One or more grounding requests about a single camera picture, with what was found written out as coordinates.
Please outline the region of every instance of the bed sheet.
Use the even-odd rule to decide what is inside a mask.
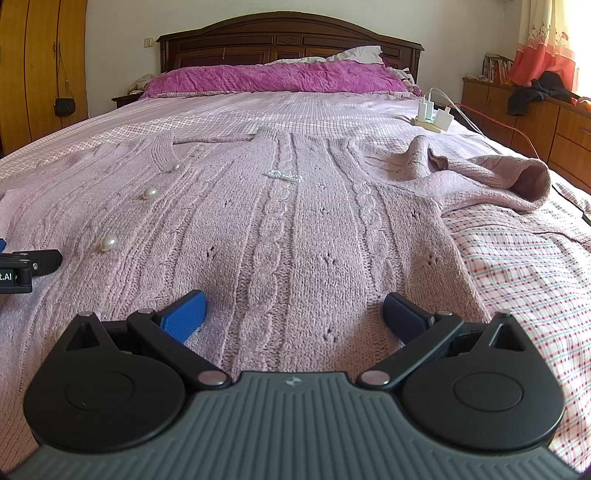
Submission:
[[[396,151],[405,151],[422,134],[429,137],[435,154],[466,158],[510,152],[457,122],[448,134],[413,127],[409,120],[416,111],[417,101],[405,93],[269,92],[146,99],[8,155],[0,160],[0,178],[103,142],[165,130],[222,137],[269,127],[352,137]],[[563,195],[591,210],[591,196],[559,175],[551,176]],[[567,407],[551,448],[578,470],[586,468],[591,463],[591,226],[555,191],[530,214],[479,205],[447,213],[444,221],[490,314],[499,309],[515,312],[563,388]],[[9,467],[8,461],[0,457],[0,468]]]

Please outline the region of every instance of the knitted sweater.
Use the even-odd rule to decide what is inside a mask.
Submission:
[[[271,179],[269,170],[303,181]],[[142,199],[145,187],[157,196]],[[0,466],[34,447],[22,395],[55,329],[76,312],[124,319],[198,288],[208,314],[188,345],[233,377],[354,377],[400,346],[379,314],[389,291],[429,311],[488,319],[442,212],[483,202],[533,210],[549,187],[538,160],[437,158],[426,137],[393,154],[272,131],[225,141],[165,132],[0,182],[8,251],[64,256],[33,293],[0,297],[0,444],[10,436],[13,447],[0,448]],[[102,252],[109,234],[118,246]]]

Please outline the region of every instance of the wardrobe door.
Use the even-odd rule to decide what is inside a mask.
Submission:
[[[25,96],[25,29],[29,0],[0,5],[0,134],[8,154],[31,142]]]
[[[85,26],[86,0],[61,0],[60,16],[57,22],[57,87],[61,98],[73,97],[76,102],[76,111],[61,117],[63,127],[88,118],[84,74]]]
[[[25,35],[25,87],[31,139],[61,128],[57,97],[57,17],[60,0],[30,0]]]

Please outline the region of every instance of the curtain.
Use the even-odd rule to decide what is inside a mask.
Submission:
[[[521,0],[519,40],[509,78],[529,87],[549,70],[560,75],[566,89],[590,95],[591,46],[585,39],[590,5],[591,0]]]

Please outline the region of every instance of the pearl button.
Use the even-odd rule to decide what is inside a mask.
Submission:
[[[154,187],[147,187],[142,192],[142,198],[144,200],[150,200],[150,199],[153,199],[154,197],[156,197],[157,193],[158,193],[158,190],[155,189]]]
[[[103,252],[108,252],[111,248],[117,245],[117,237],[115,235],[105,235],[100,241],[100,249]]]
[[[54,334],[56,341],[58,341],[60,339],[60,337],[64,334],[64,332],[66,331],[67,325],[61,325],[56,329],[56,332]]]

